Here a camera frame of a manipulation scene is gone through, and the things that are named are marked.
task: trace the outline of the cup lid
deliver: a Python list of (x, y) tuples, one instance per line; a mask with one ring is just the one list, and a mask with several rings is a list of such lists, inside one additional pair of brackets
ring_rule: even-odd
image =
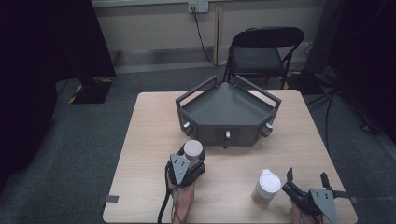
[(202, 150), (202, 144), (197, 140), (190, 140), (184, 144), (184, 153), (188, 156), (196, 157), (201, 154)]
[(270, 193), (276, 193), (280, 190), (279, 177), (272, 173), (263, 174), (260, 176), (260, 185), (265, 191)]

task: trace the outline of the carpeted floor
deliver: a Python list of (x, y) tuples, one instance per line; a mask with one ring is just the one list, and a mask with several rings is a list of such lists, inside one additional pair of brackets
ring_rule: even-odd
[[(31, 165), (8, 180), (0, 197), (0, 223), (104, 223), (100, 199), (110, 190), (137, 94), (187, 91), (213, 75), (222, 77), (223, 71), (121, 74), (101, 105), (70, 105), (78, 81), (58, 83), (54, 122)], [(277, 86), (270, 80), (264, 88)], [(318, 96), (304, 98), (310, 102)], [(334, 95), (327, 118), (328, 102), (311, 115), (346, 190), (360, 199), (355, 205), (359, 223), (396, 223), (396, 161), (376, 136), (360, 130), (359, 112), (341, 94)]]

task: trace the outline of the hand-mounted device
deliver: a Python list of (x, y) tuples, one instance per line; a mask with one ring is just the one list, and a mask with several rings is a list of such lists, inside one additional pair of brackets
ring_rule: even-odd
[(168, 175), (169, 181), (175, 185), (176, 188), (185, 188), (190, 186), (198, 177), (205, 172), (204, 159), (206, 157), (205, 149), (203, 148), (198, 162), (196, 162), (192, 167), (190, 167), (190, 161), (183, 157), (184, 155), (184, 145), (180, 148), (177, 153), (172, 153), (170, 155), (170, 160), (165, 166), (165, 186), (166, 195), (163, 200), (163, 206), (161, 207), (160, 214), (158, 215), (158, 223), (162, 223), (163, 211), (168, 203), (169, 196), (172, 194), (174, 189), (170, 189), (168, 185)]
[(323, 188), (325, 189), (310, 189), (308, 193), (300, 190), (293, 181), (292, 168), (287, 174), (288, 182), (282, 189), (289, 195), (292, 201), (306, 214), (312, 215), (317, 223), (319, 221), (316, 216), (322, 213), (330, 220), (332, 224), (338, 223), (337, 215), (335, 213), (335, 198), (348, 198), (346, 192), (333, 190), (329, 183), (329, 178), (326, 173), (320, 175)]

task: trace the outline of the cup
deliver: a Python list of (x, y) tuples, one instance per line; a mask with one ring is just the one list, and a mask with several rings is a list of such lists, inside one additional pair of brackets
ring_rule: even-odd
[(270, 170), (262, 170), (256, 188), (251, 195), (253, 201), (260, 207), (266, 207), (280, 190), (280, 179)]
[(190, 168), (198, 162), (202, 151), (203, 146), (197, 140), (190, 140), (184, 144), (184, 154), (186, 159), (190, 161)]

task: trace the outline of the stand base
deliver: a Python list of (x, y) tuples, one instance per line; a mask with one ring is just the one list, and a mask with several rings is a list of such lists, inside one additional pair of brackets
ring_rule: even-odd
[(113, 79), (97, 79), (95, 83), (97, 91), (93, 93), (87, 93), (82, 86), (79, 86), (74, 96), (70, 99), (69, 104), (103, 104), (113, 84)]

